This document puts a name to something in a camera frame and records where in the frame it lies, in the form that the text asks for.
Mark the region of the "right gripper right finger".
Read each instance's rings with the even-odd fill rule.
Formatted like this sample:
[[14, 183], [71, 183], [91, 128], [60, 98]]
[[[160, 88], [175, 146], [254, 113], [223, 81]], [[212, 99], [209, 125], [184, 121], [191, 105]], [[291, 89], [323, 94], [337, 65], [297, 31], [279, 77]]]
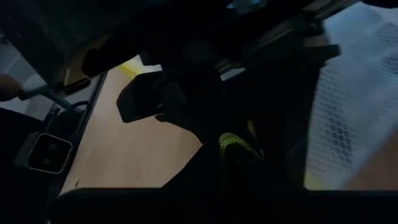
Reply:
[[252, 154], [231, 160], [231, 181], [249, 190], [305, 190], [280, 169], [273, 169]]

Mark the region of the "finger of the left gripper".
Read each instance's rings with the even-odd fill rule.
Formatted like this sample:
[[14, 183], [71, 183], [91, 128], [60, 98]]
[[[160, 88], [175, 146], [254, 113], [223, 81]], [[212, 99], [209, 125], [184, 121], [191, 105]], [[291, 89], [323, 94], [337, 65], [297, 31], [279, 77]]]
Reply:
[[212, 115], [200, 111], [168, 111], [155, 116], [162, 123], [170, 123], [194, 134], [202, 144], [215, 142], [218, 132]]
[[319, 76], [318, 67], [286, 71], [276, 76], [271, 97], [266, 160], [277, 174], [299, 187], [305, 182], [308, 132]]

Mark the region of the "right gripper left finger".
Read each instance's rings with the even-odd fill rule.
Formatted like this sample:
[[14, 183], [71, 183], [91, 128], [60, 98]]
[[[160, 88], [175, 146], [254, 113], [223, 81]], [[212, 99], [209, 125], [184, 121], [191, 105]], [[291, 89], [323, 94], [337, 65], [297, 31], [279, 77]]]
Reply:
[[184, 168], [162, 188], [167, 190], [216, 190], [220, 183], [220, 154], [216, 144], [204, 144]]

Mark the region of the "translucent mesh pouch yellow trim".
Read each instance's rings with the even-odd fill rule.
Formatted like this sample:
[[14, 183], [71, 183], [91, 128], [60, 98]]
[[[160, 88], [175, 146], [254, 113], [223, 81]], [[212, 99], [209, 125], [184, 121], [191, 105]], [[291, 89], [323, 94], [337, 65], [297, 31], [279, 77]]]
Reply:
[[336, 57], [254, 73], [236, 68], [222, 74], [224, 88], [215, 101], [181, 110], [214, 117], [218, 139], [208, 144], [219, 149], [219, 185], [226, 185], [233, 158], [252, 154], [269, 164], [271, 97], [276, 76], [286, 71], [320, 69], [305, 189], [342, 188], [398, 125], [398, 0], [338, 0], [322, 17], [329, 43], [340, 50]]

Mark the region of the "person's hand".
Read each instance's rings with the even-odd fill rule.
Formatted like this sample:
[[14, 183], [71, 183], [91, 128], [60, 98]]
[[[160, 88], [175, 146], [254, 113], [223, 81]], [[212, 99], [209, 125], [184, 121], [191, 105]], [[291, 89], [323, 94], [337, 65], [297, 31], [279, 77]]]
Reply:
[[22, 85], [5, 73], [0, 73], [0, 101], [9, 101], [23, 94]]

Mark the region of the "black table frame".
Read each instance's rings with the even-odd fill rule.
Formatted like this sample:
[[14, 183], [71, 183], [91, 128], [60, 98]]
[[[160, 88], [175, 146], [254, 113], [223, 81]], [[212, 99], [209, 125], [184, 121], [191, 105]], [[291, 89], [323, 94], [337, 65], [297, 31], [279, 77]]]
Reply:
[[49, 133], [55, 137], [66, 140], [72, 144], [72, 149], [63, 164], [63, 170], [53, 175], [49, 190], [55, 195], [60, 195], [74, 189], [72, 176], [69, 174], [79, 150], [87, 124], [101, 93], [107, 73], [102, 73], [91, 81], [91, 84], [80, 93], [72, 94], [76, 101], [71, 106], [57, 115], [49, 126]]

